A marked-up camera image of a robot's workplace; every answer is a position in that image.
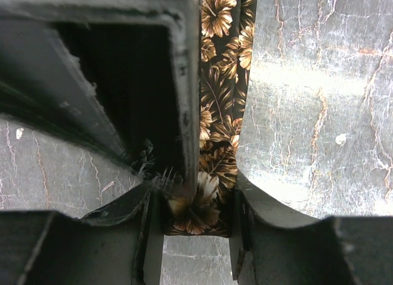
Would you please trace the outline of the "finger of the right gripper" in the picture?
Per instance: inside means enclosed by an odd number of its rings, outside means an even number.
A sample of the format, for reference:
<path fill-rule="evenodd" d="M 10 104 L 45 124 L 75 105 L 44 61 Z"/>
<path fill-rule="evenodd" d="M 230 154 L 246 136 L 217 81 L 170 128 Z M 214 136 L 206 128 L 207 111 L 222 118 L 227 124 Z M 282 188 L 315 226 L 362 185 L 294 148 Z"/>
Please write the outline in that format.
<path fill-rule="evenodd" d="M 201 0 L 1 0 L 1 115 L 192 196 Z"/>

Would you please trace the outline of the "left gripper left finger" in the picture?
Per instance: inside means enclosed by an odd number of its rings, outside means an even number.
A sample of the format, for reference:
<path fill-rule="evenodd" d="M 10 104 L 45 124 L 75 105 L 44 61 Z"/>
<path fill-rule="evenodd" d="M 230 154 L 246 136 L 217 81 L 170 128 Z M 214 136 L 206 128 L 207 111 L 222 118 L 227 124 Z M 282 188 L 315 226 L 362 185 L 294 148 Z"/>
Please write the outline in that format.
<path fill-rule="evenodd" d="M 1 213 L 2 284 L 158 284 L 160 195 L 143 183 L 77 219 Z"/>

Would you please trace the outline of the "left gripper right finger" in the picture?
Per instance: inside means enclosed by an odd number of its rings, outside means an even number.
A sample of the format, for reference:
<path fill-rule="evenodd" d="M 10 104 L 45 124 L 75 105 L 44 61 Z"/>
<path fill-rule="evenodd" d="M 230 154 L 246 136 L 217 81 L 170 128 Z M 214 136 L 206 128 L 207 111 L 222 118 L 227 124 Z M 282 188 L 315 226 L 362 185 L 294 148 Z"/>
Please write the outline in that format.
<path fill-rule="evenodd" d="M 316 219 L 243 174 L 235 185 L 229 246 L 238 284 L 392 283 L 392 217 Z"/>

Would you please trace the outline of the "brown floral tie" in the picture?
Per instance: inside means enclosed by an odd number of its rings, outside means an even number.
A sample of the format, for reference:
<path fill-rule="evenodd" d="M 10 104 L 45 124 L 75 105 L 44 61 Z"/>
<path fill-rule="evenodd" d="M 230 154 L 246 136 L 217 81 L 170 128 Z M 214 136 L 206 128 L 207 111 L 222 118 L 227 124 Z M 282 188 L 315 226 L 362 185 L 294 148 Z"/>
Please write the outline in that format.
<path fill-rule="evenodd" d="M 192 198 L 171 192 L 167 235 L 228 237 L 257 0 L 201 0 L 200 156 Z"/>

